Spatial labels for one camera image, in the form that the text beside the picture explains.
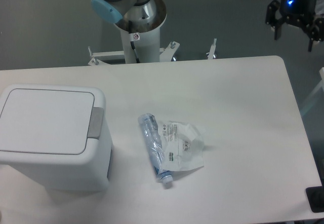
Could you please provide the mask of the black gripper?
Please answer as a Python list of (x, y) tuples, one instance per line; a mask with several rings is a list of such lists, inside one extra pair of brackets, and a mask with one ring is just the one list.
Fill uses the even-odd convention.
[[(308, 52), (312, 51), (314, 42), (323, 42), (323, 16), (315, 14), (317, 0), (273, 0), (266, 9), (265, 23), (274, 30), (274, 39), (281, 37), (281, 27), (284, 23), (302, 30), (309, 38)], [(276, 18), (279, 10), (281, 18)]]

